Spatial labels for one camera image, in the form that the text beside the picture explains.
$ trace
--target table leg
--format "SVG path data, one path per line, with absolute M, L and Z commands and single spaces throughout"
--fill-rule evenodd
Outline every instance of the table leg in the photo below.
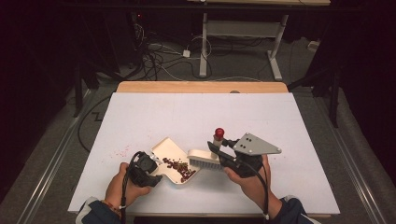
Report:
M 206 77 L 206 64 L 207 64 L 207 48 L 206 48 L 206 38 L 207 38 L 207 13 L 204 13 L 204 19 L 202 22 L 202 50 L 201 50 L 201 62 L 199 66 L 199 76 Z
M 279 27 L 278 27 L 277 32 L 276 32 L 276 39 L 275 39 L 274 48 L 273 48 L 273 50 L 268 50 L 267 51 L 268 60 L 270 61 L 271 68 L 272 68 L 272 71 L 273 71 L 273 74 L 274 74 L 274 78 L 275 78 L 276 81 L 281 81 L 282 80 L 282 75 L 280 74 L 279 66 L 277 65 L 277 62 L 276 62 L 276 53 L 277 53 L 277 50 L 279 48 L 280 41 L 282 40 L 282 35 L 283 35 L 283 32 L 285 31 L 286 22 L 288 21 L 288 17 L 289 17 L 289 15 L 284 15 L 282 17 L 282 21 L 279 24 Z

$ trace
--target wooden table edge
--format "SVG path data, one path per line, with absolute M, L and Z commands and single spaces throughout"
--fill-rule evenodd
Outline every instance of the wooden table edge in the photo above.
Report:
M 283 82 L 123 81 L 117 92 L 151 93 L 285 93 Z

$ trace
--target person's right hand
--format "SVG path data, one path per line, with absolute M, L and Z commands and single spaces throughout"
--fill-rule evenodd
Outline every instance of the person's right hand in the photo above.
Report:
M 261 168 L 259 174 L 262 176 L 262 179 L 265 181 L 265 174 L 266 179 L 268 181 L 268 213 L 270 218 L 273 218 L 279 212 L 282 202 L 274 195 L 271 191 L 271 169 L 268 163 L 267 155 L 262 155 L 262 164 L 265 167 Z M 257 204 L 261 210 L 264 208 L 264 201 L 265 201 L 265 191 L 262 185 L 262 182 L 257 176 L 242 178 L 236 172 L 234 172 L 231 168 L 225 167 L 224 172 L 227 176 L 235 183 L 241 186 L 242 191 L 249 197 L 251 201 Z

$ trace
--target scrub brush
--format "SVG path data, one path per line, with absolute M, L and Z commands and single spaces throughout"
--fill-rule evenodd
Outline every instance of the scrub brush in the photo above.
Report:
M 213 134 L 213 145 L 220 148 L 221 143 L 224 139 L 224 130 L 217 128 L 215 134 Z M 190 149 L 187 153 L 187 158 L 190 160 L 190 164 L 201 168 L 210 170 L 222 170 L 220 165 L 219 156 L 215 153 L 207 150 Z

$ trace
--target table surface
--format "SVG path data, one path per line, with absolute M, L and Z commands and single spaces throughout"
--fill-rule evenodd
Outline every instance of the table surface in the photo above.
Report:
M 283 83 L 275 82 L 122 82 L 111 98 L 68 211 L 77 212 L 88 197 L 103 198 L 120 162 L 129 162 L 136 151 L 148 152 L 165 137 L 185 152 L 207 150 L 206 141 L 213 139 L 218 127 L 224 128 L 228 139 L 250 132 L 282 148 L 281 154 L 269 156 L 276 196 L 298 196 L 309 215 L 339 214 L 294 97 Z M 162 217 L 262 213 L 226 174 L 206 169 L 185 185 L 175 185 L 165 176 L 127 212 Z
M 328 6 L 330 0 L 206 0 L 207 3 L 230 4 L 260 4 L 260 5 L 303 5 L 303 6 Z

